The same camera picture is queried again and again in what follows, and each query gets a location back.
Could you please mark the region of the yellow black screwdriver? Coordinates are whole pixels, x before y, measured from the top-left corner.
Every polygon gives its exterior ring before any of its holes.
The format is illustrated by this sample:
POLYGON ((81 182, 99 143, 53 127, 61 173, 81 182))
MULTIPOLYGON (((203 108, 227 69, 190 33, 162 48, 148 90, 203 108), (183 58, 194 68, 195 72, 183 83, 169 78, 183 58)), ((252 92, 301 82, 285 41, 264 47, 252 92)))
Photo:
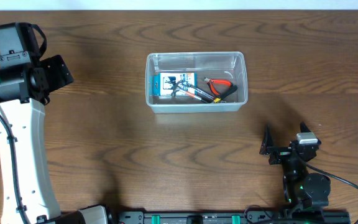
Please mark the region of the yellow black screwdriver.
POLYGON ((237 86, 233 85, 230 88, 228 88, 224 93, 215 94, 215 99, 213 100, 213 103, 224 103, 225 102, 224 99, 236 91, 237 91, 237 86))

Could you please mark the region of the silver ring wrench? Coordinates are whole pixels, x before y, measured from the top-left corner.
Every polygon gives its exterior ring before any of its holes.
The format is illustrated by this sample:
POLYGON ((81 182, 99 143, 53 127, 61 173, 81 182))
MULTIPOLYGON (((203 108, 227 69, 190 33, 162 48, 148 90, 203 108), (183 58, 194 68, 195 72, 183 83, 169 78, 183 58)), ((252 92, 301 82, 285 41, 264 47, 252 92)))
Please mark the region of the silver ring wrench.
POLYGON ((193 89, 196 93, 199 93, 201 97, 205 97, 205 101, 207 103, 225 103, 224 100, 221 100, 220 98, 217 98, 215 96, 212 96, 211 94, 207 93, 206 91, 196 87, 195 85, 185 82, 184 85, 188 88, 193 89))

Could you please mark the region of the red handled pliers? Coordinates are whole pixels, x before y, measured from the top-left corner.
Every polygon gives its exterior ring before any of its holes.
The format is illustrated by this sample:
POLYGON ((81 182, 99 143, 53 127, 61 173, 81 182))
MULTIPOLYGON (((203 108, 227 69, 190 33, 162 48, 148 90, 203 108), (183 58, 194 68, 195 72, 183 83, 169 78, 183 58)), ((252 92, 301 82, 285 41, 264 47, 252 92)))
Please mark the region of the red handled pliers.
POLYGON ((209 90, 213 95, 218 93, 224 93, 228 88, 235 85, 229 80, 225 80, 225 79, 213 79, 213 78, 204 77, 203 80, 206 82, 206 84, 209 87, 209 90))

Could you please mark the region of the orange black pen tool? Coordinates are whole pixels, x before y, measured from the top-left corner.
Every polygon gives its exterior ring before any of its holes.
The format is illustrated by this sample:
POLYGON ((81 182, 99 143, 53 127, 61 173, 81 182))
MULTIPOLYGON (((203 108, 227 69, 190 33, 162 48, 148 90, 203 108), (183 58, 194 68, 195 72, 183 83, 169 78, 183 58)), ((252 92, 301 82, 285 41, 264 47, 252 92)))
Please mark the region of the orange black pen tool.
POLYGON ((192 98, 194 98, 196 100, 199 100, 202 103, 210 103, 211 102, 210 100, 206 100, 206 99, 204 99, 204 98, 202 98, 202 97, 200 97, 200 96, 198 96, 198 95, 196 95, 194 93, 191 93, 189 91, 184 90, 181 87, 181 84, 183 84, 183 80, 180 80, 179 82, 176 82, 176 84, 174 84, 173 91, 171 93, 172 97, 176 97, 177 92, 181 92, 181 93, 184 93, 186 96, 190 96, 190 97, 192 97, 192 98))

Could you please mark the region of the blue white screwdriver box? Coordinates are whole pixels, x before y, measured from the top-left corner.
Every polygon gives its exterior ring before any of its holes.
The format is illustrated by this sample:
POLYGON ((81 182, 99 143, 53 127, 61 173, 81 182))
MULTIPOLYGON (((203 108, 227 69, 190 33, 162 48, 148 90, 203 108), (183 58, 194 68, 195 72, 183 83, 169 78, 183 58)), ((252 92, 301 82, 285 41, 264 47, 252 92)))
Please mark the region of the blue white screwdriver box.
POLYGON ((195 90, 187 87, 187 84, 196 86, 196 73, 158 73, 152 79, 152 93, 155 96, 171 96, 173 87, 179 81, 179 87, 190 93, 195 93, 195 90))

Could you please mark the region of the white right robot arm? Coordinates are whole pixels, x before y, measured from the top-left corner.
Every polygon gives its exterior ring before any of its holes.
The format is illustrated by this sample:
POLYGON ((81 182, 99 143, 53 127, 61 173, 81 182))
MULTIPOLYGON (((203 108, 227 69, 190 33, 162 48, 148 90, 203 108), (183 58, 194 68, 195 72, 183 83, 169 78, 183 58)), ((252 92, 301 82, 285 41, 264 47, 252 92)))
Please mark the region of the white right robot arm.
POLYGON ((281 165, 283 169, 283 191, 289 205, 284 208, 285 218, 301 217, 301 213, 320 213, 329 204, 331 191, 329 177, 310 173, 306 163, 316 157, 321 141, 307 125, 300 123, 300 132, 289 145, 276 146, 268 126, 265 127, 261 143, 261 155, 268 155, 270 165, 281 165))

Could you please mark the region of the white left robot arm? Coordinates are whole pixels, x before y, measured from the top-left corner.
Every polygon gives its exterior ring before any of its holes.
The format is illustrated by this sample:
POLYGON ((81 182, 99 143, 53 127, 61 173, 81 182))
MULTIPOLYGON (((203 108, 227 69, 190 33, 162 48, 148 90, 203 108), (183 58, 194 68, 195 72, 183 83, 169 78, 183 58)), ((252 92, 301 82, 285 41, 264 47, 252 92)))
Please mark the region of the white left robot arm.
POLYGON ((50 92, 72 82, 60 55, 0 69, 1 223, 108 223, 104 205, 63 214, 51 185, 45 105, 50 92))

